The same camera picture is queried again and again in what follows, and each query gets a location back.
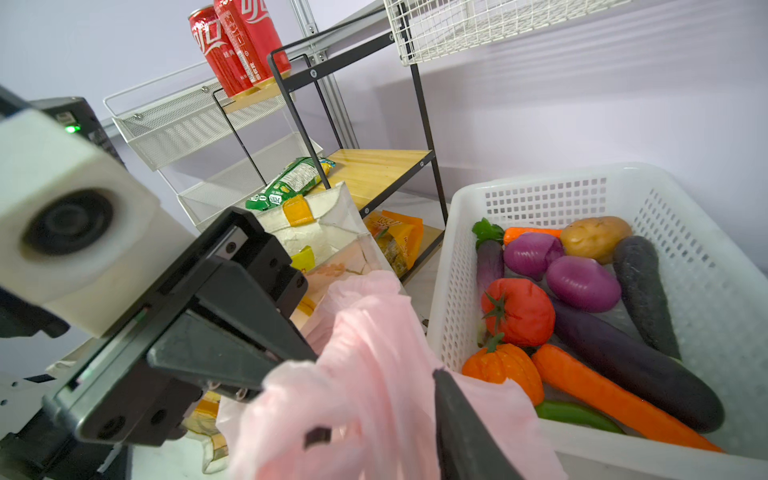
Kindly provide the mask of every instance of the camera lens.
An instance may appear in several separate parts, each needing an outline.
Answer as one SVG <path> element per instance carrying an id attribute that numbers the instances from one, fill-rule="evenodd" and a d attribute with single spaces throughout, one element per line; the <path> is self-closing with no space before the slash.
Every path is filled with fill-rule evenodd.
<path id="1" fill-rule="evenodd" d="M 81 190 L 48 205 L 30 225 L 24 243 L 45 255 L 68 255 L 101 238 L 112 204 L 95 190 Z"/>

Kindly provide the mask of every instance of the pink plastic bag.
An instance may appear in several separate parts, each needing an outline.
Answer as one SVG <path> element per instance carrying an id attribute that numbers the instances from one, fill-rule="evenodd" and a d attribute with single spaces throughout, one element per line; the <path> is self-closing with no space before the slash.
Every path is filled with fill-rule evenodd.
<path id="1" fill-rule="evenodd" d="M 305 327 L 317 362 L 281 364 L 248 406 L 222 399 L 232 478 L 439 478 L 432 372 L 443 365 L 399 290 L 383 270 L 334 283 Z M 452 375 L 523 477 L 567 478 L 517 383 Z M 318 426 L 333 440 L 305 450 Z"/>

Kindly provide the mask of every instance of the white wire basket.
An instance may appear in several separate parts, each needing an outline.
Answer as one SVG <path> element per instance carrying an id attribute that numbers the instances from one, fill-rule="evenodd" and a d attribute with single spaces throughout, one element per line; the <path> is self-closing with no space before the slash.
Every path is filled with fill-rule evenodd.
<path id="1" fill-rule="evenodd" d="M 503 228 L 562 229 L 574 220 L 606 215 L 623 218 L 656 247 L 683 362 L 725 407 L 723 426 L 705 436 L 731 454 L 767 460 L 768 279 L 660 168 L 615 164 L 495 180 L 456 192 L 432 299 L 430 347 L 457 372 L 478 350 L 475 222 L 486 217 Z M 639 339 L 622 302 L 597 316 Z M 566 428 L 548 430 L 565 435 Z M 594 455 L 625 442 L 621 435 L 606 435 Z M 643 453 L 637 447 L 635 452 Z M 720 457 L 723 465 L 738 458 Z M 755 465 L 768 472 L 768 462 Z M 717 469 L 691 472 L 698 478 L 729 478 Z"/>
<path id="2" fill-rule="evenodd" d="M 403 65 L 443 57 L 630 2 L 632 0 L 384 0 Z"/>
<path id="3" fill-rule="evenodd" d="M 158 170 L 232 134 L 212 93 L 221 88 L 215 79 L 189 87 L 152 104 L 112 118 L 125 142 L 151 169 Z M 223 92 L 222 106 L 232 101 Z M 282 95 L 229 114 L 240 129 L 285 107 Z"/>
<path id="4" fill-rule="evenodd" d="M 315 141 L 312 141 L 312 146 L 318 156 L 323 155 L 323 149 Z M 298 157 L 309 155 L 301 135 L 293 132 L 251 154 L 251 158 L 264 179 L 269 182 L 277 177 L 290 162 Z M 230 206 L 245 208 L 246 200 L 263 188 L 264 183 L 250 160 L 244 158 L 199 184 L 187 188 L 179 193 L 178 197 L 179 203 L 194 226 L 202 232 L 224 209 Z"/>

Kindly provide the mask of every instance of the soda can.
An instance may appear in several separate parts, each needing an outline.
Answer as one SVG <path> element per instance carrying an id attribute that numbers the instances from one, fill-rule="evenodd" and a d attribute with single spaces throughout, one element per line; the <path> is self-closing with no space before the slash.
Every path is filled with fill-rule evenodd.
<path id="1" fill-rule="evenodd" d="M 245 22 L 245 28 L 248 31 L 248 36 L 256 46 L 256 52 L 259 55 L 259 60 L 267 70 L 270 70 L 270 64 L 266 60 L 267 55 L 270 52 L 277 50 L 283 46 L 280 41 L 280 37 L 275 30 L 275 24 L 272 23 L 270 13 L 266 9 L 266 3 L 264 0 L 230 0 L 237 5 L 237 13 L 240 18 Z M 290 62 L 288 61 L 288 55 L 282 51 L 275 55 L 275 65 L 277 70 L 286 76 L 290 73 Z"/>
<path id="2" fill-rule="evenodd" d="M 252 91 L 253 82 L 248 78 L 240 59 L 235 55 L 230 39 L 221 28 L 214 6 L 208 5 L 195 10 L 190 13 L 189 21 L 192 36 L 227 97 Z"/>
<path id="3" fill-rule="evenodd" d="M 257 85 L 271 78 L 272 74 L 259 60 L 256 45 L 248 36 L 245 22 L 237 13 L 236 4 L 239 2 L 240 0 L 214 0 L 214 9 L 219 15 L 221 26 L 232 41 L 235 53 L 243 64 L 248 78 L 254 85 Z"/>

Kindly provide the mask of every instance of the green chili pepper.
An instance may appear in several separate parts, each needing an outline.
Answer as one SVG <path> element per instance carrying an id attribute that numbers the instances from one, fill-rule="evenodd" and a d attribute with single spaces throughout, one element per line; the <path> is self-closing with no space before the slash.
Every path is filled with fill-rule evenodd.
<path id="1" fill-rule="evenodd" d="M 552 402 L 545 400 L 536 406 L 538 418 L 555 420 L 556 422 L 587 425 L 606 432 L 626 435 L 616 422 L 589 407 L 568 402 Z"/>
<path id="2" fill-rule="evenodd" d="M 472 232 L 477 236 L 478 241 L 475 243 L 475 249 L 480 247 L 480 243 L 486 240 L 495 240 L 502 245 L 504 244 L 504 229 L 499 225 L 495 225 L 488 221 L 487 218 L 483 218 L 472 227 Z"/>

